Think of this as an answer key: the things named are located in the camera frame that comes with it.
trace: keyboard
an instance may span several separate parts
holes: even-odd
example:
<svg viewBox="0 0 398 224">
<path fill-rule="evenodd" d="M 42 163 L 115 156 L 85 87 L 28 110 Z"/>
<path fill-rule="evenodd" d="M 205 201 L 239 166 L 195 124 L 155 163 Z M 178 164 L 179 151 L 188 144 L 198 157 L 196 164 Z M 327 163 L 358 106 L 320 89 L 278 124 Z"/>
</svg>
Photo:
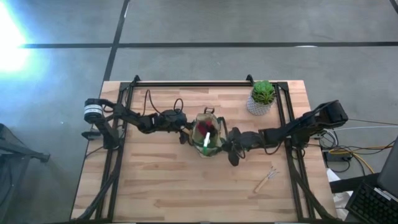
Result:
<svg viewBox="0 0 398 224">
<path fill-rule="evenodd" d="M 398 223 L 398 202 L 364 182 L 349 198 L 346 209 L 363 223 Z"/>
</svg>

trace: white pot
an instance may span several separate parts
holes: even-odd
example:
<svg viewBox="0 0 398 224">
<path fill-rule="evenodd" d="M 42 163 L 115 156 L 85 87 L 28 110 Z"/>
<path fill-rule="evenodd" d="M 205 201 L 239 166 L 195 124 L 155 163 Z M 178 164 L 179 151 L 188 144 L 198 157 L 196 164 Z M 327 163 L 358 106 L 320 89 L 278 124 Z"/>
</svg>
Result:
<svg viewBox="0 0 398 224">
<path fill-rule="evenodd" d="M 246 103 L 246 107 L 248 108 L 248 111 L 250 113 L 252 113 L 253 115 L 260 116 L 260 115 L 266 114 L 271 109 L 271 106 L 274 104 L 274 102 L 275 102 L 275 98 L 271 103 L 269 103 L 267 105 L 263 105 L 261 103 L 256 103 L 250 94 L 248 97 L 248 102 Z"/>
</svg>

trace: succulent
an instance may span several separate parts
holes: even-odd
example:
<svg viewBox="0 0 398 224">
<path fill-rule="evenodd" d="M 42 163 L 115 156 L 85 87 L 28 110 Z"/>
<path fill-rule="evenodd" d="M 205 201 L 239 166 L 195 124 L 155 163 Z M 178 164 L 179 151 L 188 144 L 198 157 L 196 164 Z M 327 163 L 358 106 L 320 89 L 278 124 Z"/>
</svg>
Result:
<svg viewBox="0 0 398 224">
<path fill-rule="evenodd" d="M 274 101 L 275 90 L 269 81 L 259 81 L 254 84 L 251 96 L 256 103 L 268 105 Z"/>
</svg>

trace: wooden table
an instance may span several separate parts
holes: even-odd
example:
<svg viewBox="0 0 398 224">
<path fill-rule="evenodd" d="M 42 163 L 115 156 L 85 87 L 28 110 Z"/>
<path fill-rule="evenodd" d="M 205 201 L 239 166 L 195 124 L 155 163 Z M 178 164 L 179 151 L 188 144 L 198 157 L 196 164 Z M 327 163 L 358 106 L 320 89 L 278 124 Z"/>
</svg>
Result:
<svg viewBox="0 0 398 224">
<path fill-rule="evenodd" d="M 310 111 L 301 80 L 288 81 L 296 118 Z M 101 98 L 116 102 L 120 82 L 104 82 Z M 142 112 L 147 88 L 135 88 L 131 109 Z M 264 116 L 254 116 L 246 109 L 249 87 L 156 87 L 150 88 L 159 111 L 173 107 L 176 98 L 184 101 L 183 112 L 192 121 L 204 107 L 215 108 L 224 116 L 228 129 L 243 131 L 280 126 L 277 105 Z M 146 114 L 153 113 L 147 103 Z M 252 150 L 237 167 L 225 153 L 201 158 L 188 144 L 181 145 L 178 134 L 142 134 L 129 125 L 114 211 L 115 222 L 273 222 L 296 221 L 285 150 L 282 145 L 274 155 Z M 87 152 L 102 145 L 89 143 Z M 106 151 L 86 159 L 72 218 L 78 217 L 98 193 Z M 306 148 L 305 166 L 310 188 L 321 204 L 336 215 L 335 204 L 318 147 Z M 258 194 L 253 189 L 274 166 L 280 173 L 268 181 Z M 305 200 L 300 194 L 303 209 Z M 108 204 L 104 205 L 104 217 Z"/>
</svg>

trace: gray floor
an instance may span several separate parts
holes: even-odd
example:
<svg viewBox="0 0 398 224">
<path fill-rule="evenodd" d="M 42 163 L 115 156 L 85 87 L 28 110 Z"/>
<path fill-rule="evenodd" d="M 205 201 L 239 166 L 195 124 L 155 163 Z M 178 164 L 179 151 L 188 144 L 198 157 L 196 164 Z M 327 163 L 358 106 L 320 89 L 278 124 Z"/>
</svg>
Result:
<svg viewBox="0 0 398 224">
<path fill-rule="evenodd" d="M 26 43 L 111 43 L 123 0 L 5 1 Z M 121 42 L 398 41 L 388 0 L 133 0 Z M 83 102 L 97 97 L 110 49 L 27 50 L 16 72 L 0 71 L 0 123 L 32 161 L 10 223 L 69 218 L 87 141 Z M 119 49 L 111 80 L 303 79 L 311 106 L 339 99 L 348 116 L 396 123 L 398 47 Z M 345 127 L 374 126 L 349 121 Z M 343 145 L 391 142 L 398 129 L 340 131 Z M 387 151 L 365 159 L 380 171 Z M 343 169 L 345 164 L 330 164 Z M 355 162 L 342 178 L 361 175 Z"/>
</svg>

